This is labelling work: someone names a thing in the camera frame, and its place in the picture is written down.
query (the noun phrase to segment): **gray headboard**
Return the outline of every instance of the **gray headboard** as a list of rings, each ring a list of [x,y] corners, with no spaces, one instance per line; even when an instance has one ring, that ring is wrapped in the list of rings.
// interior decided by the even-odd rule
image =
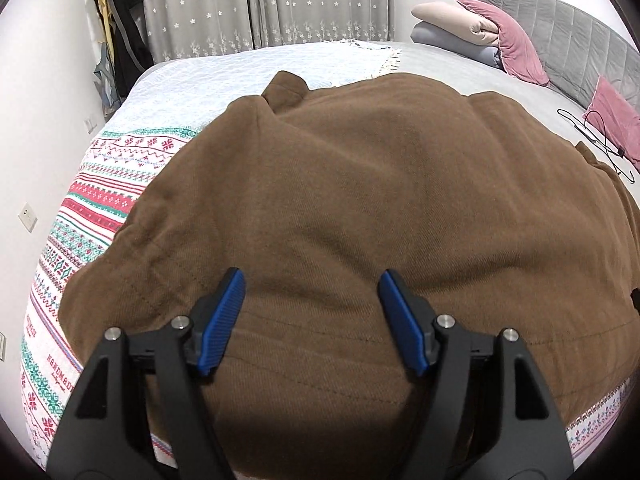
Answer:
[[[603,75],[640,112],[640,54],[603,22],[560,0],[481,0],[531,38],[552,85],[588,107]]]

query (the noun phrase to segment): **black cable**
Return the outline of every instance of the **black cable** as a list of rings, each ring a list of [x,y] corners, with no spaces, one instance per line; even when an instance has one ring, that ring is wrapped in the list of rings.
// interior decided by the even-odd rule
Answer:
[[[590,114],[597,114],[600,120],[602,121],[604,142],[602,142],[598,137],[596,137],[596,135],[593,132],[589,131],[589,128],[587,126],[587,118],[589,117]],[[611,163],[613,169],[616,170],[616,174],[618,176],[623,175],[632,184],[636,182],[633,171],[629,171],[629,174],[626,174],[624,171],[620,169],[620,167],[615,162],[613,162],[611,155],[619,156],[620,158],[623,158],[625,156],[625,149],[622,146],[617,147],[615,146],[615,144],[614,144],[614,147],[617,148],[616,150],[612,150],[609,146],[607,146],[607,128],[604,124],[604,119],[602,118],[602,115],[600,114],[599,111],[590,110],[589,112],[587,112],[584,116],[584,122],[580,122],[580,119],[578,119],[575,115],[573,115],[571,112],[568,112],[567,110],[563,110],[562,108],[558,108],[558,115],[560,115],[565,119],[570,120],[574,124],[574,128],[576,130],[578,130],[584,137],[586,137],[586,139],[591,144],[593,144],[596,148],[598,148],[602,153],[604,153],[607,156],[607,158],[609,159],[609,162]]]

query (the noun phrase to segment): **blue gripper pad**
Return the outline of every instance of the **blue gripper pad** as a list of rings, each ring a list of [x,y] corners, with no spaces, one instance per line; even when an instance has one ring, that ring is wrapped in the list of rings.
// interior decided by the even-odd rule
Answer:
[[[246,290],[242,271],[230,269],[230,274],[225,275],[220,286],[224,287],[223,290],[216,291],[220,300],[202,332],[201,353],[196,367],[203,376],[209,375],[211,369],[216,368],[222,361],[226,344],[236,324]]]
[[[422,330],[388,270],[380,276],[378,297],[404,366],[414,370],[418,377],[423,376],[429,370],[429,363]]]

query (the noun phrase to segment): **power outlet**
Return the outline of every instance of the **power outlet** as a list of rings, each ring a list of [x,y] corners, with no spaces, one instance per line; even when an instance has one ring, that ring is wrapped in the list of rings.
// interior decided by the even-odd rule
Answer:
[[[33,228],[36,225],[36,222],[38,221],[36,213],[33,211],[33,209],[31,209],[31,206],[29,204],[25,204],[23,206],[22,210],[18,215],[18,218],[20,219],[20,222],[22,222],[22,225],[24,225],[25,229],[27,229],[28,232],[33,231]]]
[[[0,334],[0,361],[4,361],[4,349],[6,348],[6,338]]]

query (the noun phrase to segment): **gray bed sheet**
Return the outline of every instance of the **gray bed sheet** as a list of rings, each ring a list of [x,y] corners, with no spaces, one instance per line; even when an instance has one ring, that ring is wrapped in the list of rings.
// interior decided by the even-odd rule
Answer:
[[[558,115],[558,108],[563,108],[577,118],[582,117],[585,109],[568,97],[550,88],[520,81],[497,68],[489,67],[436,46],[393,41],[381,41],[380,44],[402,49],[397,72],[409,72],[442,81],[463,95],[488,91],[506,95],[519,102],[527,112],[558,136],[574,145],[583,140],[598,160],[610,165],[604,153],[596,149],[580,132],[575,130],[571,122]],[[151,67],[140,76],[140,79],[166,63],[159,63]],[[604,137],[597,132],[596,135],[604,140]],[[640,204],[640,175],[628,160],[615,158],[614,161],[622,171],[626,174],[632,173],[636,178],[635,184],[629,183],[624,178],[622,181],[636,203]]]

